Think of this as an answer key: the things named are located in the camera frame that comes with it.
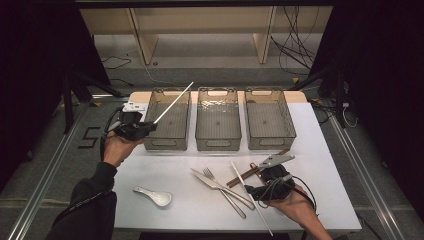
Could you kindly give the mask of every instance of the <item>aluminum rail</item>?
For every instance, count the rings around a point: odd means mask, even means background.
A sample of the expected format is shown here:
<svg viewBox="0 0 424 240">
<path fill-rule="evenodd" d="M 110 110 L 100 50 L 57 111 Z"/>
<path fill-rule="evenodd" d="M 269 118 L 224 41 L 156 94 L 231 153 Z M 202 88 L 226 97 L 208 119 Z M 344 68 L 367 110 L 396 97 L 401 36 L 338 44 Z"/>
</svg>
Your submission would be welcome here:
<svg viewBox="0 0 424 240">
<path fill-rule="evenodd" d="M 66 151 L 69 148 L 69 145 L 75 135 L 76 130 L 81 122 L 82 116 L 87 111 L 89 103 L 81 103 L 75 114 L 76 121 L 72 125 L 71 129 L 67 134 L 65 134 L 60 141 L 56 152 L 54 153 L 52 159 L 50 160 L 49 165 L 44 171 L 43 176 L 41 177 L 40 182 L 35 188 L 31 198 L 28 200 L 25 208 L 20 213 L 18 219 L 16 220 L 11 232 L 7 239 L 9 240 L 18 240 L 24 239 L 25 234 L 27 233 L 32 220 L 34 219 L 40 204 L 46 195 L 51 182 L 53 181 L 54 176 L 56 175 L 57 170 L 62 163 L 62 160 L 65 156 Z"/>
<path fill-rule="evenodd" d="M 325 104 L 327 106 L 331 106 L 331 103 L 327 101 Z M 342 143 L 350 162 L 352 163 L 353 169 L 355 170 L 362 186 L 365 189 L 365 193 L 367 194 L 375 212 L 377 213 L 377 216 L 380 219 L 387 236 L 391 240 L 406 239 L 399 227 L 399 224 L 396 221 L 395 216 L 393 215 L 380 190 L 378 190 L 377 185 L 371 177 L 371 174 L 368 172 L 367 167 L 362 161 L 362 158 L 356 150 L 355 145 L 350 139 L 346 129 L 342 129 L 333 116 L 330 117 L 330 122 L 333 125 L 333 128 L 336 131 L 337 136 L 339 137 L 339 140 Z"/>
</svg>

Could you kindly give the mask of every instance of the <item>black sleeve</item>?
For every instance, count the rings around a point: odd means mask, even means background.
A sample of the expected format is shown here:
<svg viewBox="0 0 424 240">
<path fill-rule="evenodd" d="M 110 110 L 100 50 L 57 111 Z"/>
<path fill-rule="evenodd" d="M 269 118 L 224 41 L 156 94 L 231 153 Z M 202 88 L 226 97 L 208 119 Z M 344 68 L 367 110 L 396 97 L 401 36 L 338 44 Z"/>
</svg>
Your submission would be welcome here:
<svg viewBox="0 0 424 240">
<path fill-rule="evenodd" d="M 117 170 L 100 162 L 90 179 L 72 191 L 70 205 L 56 218 L 46 239 L 111 239 L 116 194 L 111 191 Z"/>
</svg>

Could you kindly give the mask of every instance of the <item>knife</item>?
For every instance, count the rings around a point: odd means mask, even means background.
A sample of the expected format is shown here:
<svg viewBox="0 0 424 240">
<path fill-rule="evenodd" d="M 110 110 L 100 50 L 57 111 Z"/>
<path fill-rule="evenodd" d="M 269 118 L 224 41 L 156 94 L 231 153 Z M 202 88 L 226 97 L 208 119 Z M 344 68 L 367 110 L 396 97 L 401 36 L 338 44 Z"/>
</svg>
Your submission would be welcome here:
<svg viewBox="0 0 424 240">
<path fill-rule="evenodd" d="M 230 194 L 231 196 L 235 197 L 237 200 L 242 202 L 248 208 L 250 208 L 252 210 L 255 209 L 255 205 L 251 201 L 249 201 L 246 198 L 238 195 L 237 193 L 231 191 L 230 189 L 223 187 L 221 184 L 218 184 L 218 183 L 212 181 L 211 179 L 209 179 L 205 175 L 201 174 L 200 172 L 194 170 L 193 168 L 191 170 L 193 170 L 194 175 L 196 175 L 196 177 L 198 177 L 200 180 L 202 180 L 206 185 L 208 185 L 212 189 L 221 189 L 221 190 L 225 191 L 226 193 Z"/>
</svg>

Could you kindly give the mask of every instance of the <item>white ceramic spoon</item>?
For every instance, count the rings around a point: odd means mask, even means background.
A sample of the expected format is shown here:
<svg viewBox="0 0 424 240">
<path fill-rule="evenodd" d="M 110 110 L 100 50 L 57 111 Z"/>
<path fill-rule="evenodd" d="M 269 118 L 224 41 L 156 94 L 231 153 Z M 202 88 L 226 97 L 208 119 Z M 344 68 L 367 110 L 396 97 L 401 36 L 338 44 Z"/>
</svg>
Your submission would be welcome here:
<svg viewBox="0 0 424 240">
<path fill-rule="evenodd" d="M 133 191 L 146 194 L 153 200 L 153 202 L 155 202 L 158 206 L 161 207 L 164 207 L 171 202 L 171 194 L 168 192 L 153 192 L 138 186 L 134 187 Z"/>
</svg>

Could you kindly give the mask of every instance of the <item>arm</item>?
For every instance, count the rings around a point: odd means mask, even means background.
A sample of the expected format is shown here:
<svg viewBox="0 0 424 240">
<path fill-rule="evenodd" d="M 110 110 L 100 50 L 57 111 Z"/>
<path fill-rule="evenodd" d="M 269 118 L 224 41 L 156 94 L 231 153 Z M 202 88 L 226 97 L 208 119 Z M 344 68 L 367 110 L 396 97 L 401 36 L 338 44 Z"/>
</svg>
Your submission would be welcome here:
<svg viewBox="0 0 424 240">
<path fill-rule="evenodd" d="M 90 179 L 80 180 L 72 191 L 69 207 L 59 214 L 46 239 L 110 239 L 112 237 L 116 194 L 112 192 L 116 168 L 143 143 L 108 135 L 104 162 Z"/>
<path fill-rule="evenodd" d="M 306 192 L 296 184 L 296 188 L 300 191 Z M 265 204 L 275 207 L 282 211 L 288 218 L 299 223 L 309 235 L 316 240 L 331 239 L 327 230 L 325 230 L 321 221 L 318 219 L 311 204 L 300 194 L 292 191 L 289 196 L 283 200 L 266 201 Z"/>
</svg>

